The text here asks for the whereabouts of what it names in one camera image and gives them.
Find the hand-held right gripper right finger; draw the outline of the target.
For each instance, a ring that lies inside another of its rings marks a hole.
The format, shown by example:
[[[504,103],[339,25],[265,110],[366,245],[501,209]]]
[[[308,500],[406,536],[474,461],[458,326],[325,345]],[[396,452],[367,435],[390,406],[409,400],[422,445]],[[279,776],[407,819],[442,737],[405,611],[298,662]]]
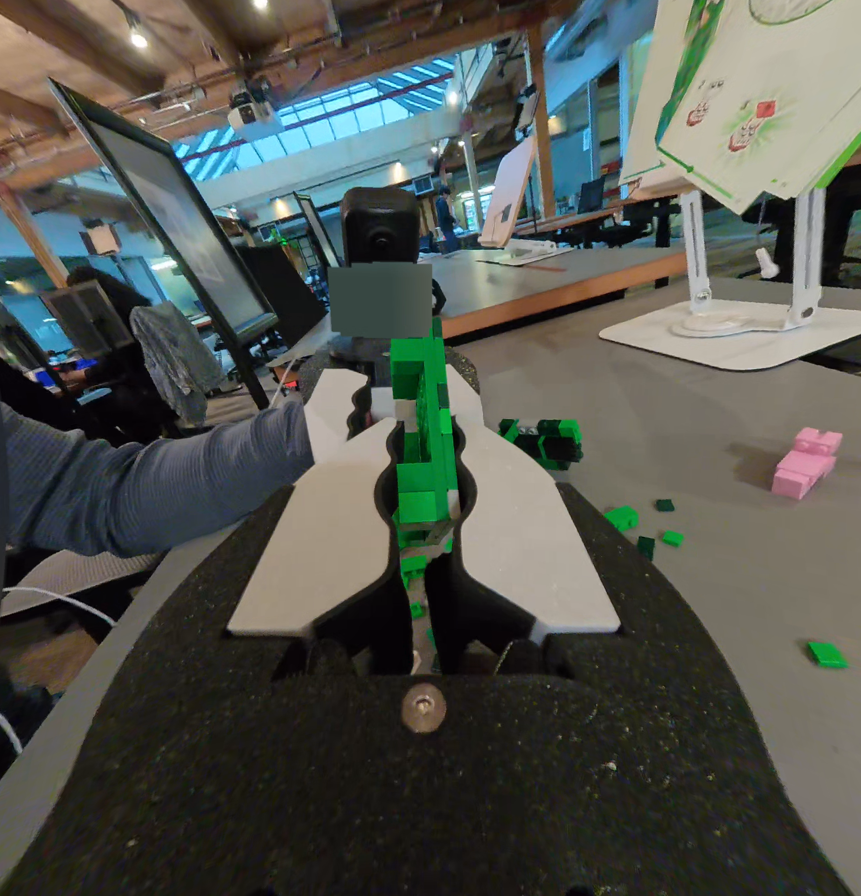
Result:
[[[425,589],[439,664],[470,643],[500,654],[514,641],[613,635],[618,613],[556,481],[493,430],[458,422],[465,509]]]

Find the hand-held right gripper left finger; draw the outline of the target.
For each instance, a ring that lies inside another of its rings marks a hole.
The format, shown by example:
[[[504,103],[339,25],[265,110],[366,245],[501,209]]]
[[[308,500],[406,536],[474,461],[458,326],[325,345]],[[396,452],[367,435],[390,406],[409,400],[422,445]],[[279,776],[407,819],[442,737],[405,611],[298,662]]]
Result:
[[[226,625],[234,637],[330,641],[374,666],[412,664],[412,617],[380,479],[395,420],[316,464],[290,494]]]

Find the loose small green bricks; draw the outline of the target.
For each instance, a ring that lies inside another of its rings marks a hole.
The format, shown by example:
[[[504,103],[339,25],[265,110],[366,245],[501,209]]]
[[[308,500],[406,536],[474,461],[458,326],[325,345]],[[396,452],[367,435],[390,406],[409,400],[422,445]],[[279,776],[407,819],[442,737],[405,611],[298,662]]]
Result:
[[[613,508],[605,512],[604,517],[619,532],[629,532],[639,525],[638,511],[629,505]],[[679,547],[683,543],[685,536],[680,532],[663,531],[660,537],[663,544]],[[655,551],[655,539],[640,535],[637,541],[637,548],[641,555],[651,561]],[[418,553],[411,549],[402,552],[400,572],[406,589],[410,589],[413,582],[424,578],[429,562],[429,557],[424,550]],[[410,612],[414,621],[430,616],[430,611],[418,599],[410,601]],[[435,636],[430,624],[426,626],[425,635],[430,644],[431,653],[421,652],[418,648],[414,649],[413,672],[429,671],[433,674],[439,674],[439,656],[437,655]],[[840,649],[833,644],[807,642],[805,648],[810,658],[819,667],[847,668],[849,666],[848,660],[841,653]],[[516,646],[505,650],[500,657],[498,669],[500,671],[508,671],[510,669],[516,674],[536,674],[543,672],[545,663],[546,660],[543,656],[542,647],[522,641]]]

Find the grey jacket on chair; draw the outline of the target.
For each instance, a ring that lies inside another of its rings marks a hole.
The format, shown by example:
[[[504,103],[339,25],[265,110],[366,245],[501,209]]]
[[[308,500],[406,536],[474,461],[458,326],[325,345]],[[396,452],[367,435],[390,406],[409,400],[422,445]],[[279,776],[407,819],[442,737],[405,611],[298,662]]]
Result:
[[[208,395],[225,375],[196,327],[170,302],[134,308],[130,324],[162,400],[185,427],[203,427]]]

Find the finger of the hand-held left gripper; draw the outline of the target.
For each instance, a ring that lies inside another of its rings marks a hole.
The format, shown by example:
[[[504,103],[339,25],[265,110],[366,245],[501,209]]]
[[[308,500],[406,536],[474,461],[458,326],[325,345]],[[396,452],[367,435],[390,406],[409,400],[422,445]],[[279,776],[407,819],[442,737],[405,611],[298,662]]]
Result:
[[[447,364],[447,390],[450,414],[460,429],[484,427],[480,394],[452,365]]]
[[[343,368],[323,370],[304,403],[304,416],[316,466],[330,460],[351,438],[358,414],[357,399],[369,387],[369,376]]]

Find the beige booklet stand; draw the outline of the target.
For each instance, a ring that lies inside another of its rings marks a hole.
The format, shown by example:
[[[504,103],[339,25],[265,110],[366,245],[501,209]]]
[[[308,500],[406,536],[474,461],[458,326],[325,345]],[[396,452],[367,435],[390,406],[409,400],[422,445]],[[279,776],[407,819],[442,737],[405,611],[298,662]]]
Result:
[[[527,136],[502,159],[488,213],[479,237],[476,259],[482,263],[524,266],[563,252],[548,240],[514,237],[536,153],[536,138]]]

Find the grey desk with wooden edge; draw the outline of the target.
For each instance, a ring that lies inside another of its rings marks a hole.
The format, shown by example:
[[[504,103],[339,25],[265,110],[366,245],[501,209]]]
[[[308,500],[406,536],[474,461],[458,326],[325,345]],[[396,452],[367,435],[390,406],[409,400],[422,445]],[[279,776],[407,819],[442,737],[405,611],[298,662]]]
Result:
[[[525,266],[464,251],[435,255],[430,265],[446,297],[441,328],[450,343],[687,271],[680,246],[572,249]]]

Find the large black monitor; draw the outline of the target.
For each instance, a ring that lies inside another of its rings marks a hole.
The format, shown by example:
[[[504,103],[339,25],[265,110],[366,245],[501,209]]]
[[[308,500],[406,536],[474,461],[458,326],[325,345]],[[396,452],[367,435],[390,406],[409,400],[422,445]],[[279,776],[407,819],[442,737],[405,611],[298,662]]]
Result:
[[[48,84],[189,281],[257,408],[268,409],[270,400],[255,372],[249,347],[275,327],[278,317],[171,143],[53,78]]]

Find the dark green brick build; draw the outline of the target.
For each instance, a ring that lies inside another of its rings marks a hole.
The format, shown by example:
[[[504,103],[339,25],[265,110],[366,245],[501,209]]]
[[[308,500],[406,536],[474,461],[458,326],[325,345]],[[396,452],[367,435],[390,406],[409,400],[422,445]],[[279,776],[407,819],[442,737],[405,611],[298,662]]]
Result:
[[[567,471],[583,458],[582,433],[574,419],[539,420],[533,425],[503,419],[499,435],[549,471]]]

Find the open instruction booklet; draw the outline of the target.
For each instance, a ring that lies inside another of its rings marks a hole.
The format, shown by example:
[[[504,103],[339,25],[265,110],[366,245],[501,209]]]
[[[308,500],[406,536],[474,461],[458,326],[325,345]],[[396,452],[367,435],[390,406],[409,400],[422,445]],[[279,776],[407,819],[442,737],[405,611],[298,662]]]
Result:
[[[659,2],[620,185],[741,212],[861,150],[861,1]]]

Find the person's left forearm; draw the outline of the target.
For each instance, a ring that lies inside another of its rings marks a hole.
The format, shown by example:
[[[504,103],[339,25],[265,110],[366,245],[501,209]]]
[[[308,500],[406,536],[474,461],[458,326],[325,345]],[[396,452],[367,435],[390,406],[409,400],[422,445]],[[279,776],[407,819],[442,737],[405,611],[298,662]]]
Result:
[[[121,447],[0,407],[14,547],[163,553],[241,521],[314,464],[297,400],[189,438]]]

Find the pink toy pig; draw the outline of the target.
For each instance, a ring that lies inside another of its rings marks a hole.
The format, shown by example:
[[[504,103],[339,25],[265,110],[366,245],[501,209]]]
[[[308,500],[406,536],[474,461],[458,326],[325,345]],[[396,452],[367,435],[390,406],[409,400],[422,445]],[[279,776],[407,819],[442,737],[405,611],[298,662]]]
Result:
[[[798,431],[792,449],[777,464],[772,494],[801,500],[826,478],[837,463],[842,433],[805,427]]]

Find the green mosaic brick cube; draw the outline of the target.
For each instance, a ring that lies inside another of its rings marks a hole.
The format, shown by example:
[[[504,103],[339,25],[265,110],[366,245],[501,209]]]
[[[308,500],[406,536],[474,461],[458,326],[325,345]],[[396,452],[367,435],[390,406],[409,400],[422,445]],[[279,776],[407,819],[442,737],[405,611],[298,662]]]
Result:
[[[401,573],[410,582],[451,551],[461,514],[441,321],[434,316],[422,338],[392,340],[390,361],[395,418],[403,428],[393,518]]]

